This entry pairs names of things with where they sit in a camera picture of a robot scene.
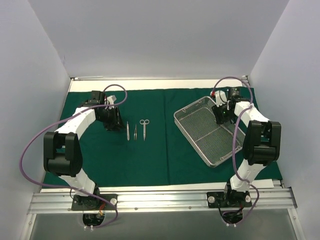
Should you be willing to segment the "surgical kit tray edge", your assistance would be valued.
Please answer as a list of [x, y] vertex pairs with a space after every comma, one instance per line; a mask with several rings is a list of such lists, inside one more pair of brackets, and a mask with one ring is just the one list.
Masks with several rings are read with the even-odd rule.
[[216, 103], [204, 96], [177, 110], [174, 122], [204, 163], [217, 167], [232, 157], [235, 125], [217, 124], [212, 107]]

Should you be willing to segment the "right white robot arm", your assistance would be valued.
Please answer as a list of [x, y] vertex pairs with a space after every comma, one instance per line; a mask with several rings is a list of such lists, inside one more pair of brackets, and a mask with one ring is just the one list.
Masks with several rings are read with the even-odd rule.
[[[212, 111], [219, 125], [236, 118], [231, 152], [235, 174], [227, 182], [222, 193], [223, 203], [232, 207], [240, 201], [240, 197], [244, 198], [258, 174], [278, 160], [282, 126], [279, 122], [263, 116], [254, 104], [248, 101], [230, 101], [221, 106], [215, 105]], [[246, 133], [242, 145], [243, 161], [240, 167], [237, 167], [235, 144], [240, 122], [246, 126]]]

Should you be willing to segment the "small steel scalpel handle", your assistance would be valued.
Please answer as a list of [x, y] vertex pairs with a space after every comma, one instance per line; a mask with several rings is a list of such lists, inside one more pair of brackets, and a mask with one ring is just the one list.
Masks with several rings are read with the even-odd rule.
[[130, 141], [130, 126], [128, 121], [126, 122], [126, 139]]

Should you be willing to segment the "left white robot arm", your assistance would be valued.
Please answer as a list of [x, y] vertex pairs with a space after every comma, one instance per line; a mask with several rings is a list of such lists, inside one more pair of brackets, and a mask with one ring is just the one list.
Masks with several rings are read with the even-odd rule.
[[96, 97], [75, 109], [72, 118], [54, 132], [43, 136], [43, 166], [46, 172], [64, 180], [83, 196], [83, 204], [90, 210], [100, 206], [101, 197], [97, 184], [83, 169], [80, 138], [95, 121], [104, 128], [115, 131], [123, 127], [119, 108], [113, 106], [116, 96]]

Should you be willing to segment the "long steel forceps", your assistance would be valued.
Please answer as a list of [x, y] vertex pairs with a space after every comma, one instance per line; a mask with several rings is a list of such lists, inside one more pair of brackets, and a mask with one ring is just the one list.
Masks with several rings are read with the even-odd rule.
[[137, 137], [138, 137], [138, 126], [137, 126], [137, 124], [135, 124], [134, 134], [133, 134], [133, 140], [136, 141], [136, 140], [137, 140]]

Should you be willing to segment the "steel surgical scissors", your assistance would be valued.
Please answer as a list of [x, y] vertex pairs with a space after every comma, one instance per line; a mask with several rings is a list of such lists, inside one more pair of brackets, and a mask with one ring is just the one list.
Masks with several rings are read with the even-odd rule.
[[146, 140], [146, 133], [147, 133], [147, 125], [150, 123], [149, 119], [141, 119], [139, 121], [139, 123], [142, 125], [143, 127], [143, 140]]

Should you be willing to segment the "dark green surgical cloth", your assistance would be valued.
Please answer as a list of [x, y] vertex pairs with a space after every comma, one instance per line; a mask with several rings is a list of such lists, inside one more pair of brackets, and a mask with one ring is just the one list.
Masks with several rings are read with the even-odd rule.
[[[235, 173], [232, 160], [207, 166], [174, 122], [175, 111], [209, 94], [208, 88], [113, 91], [125, 128], [107, 131], [100, 121], [89, 126], [79, 140], [84, 171], [100, 187], [226, 182]], [[146, 119], [144, 141], [140, 120]]]

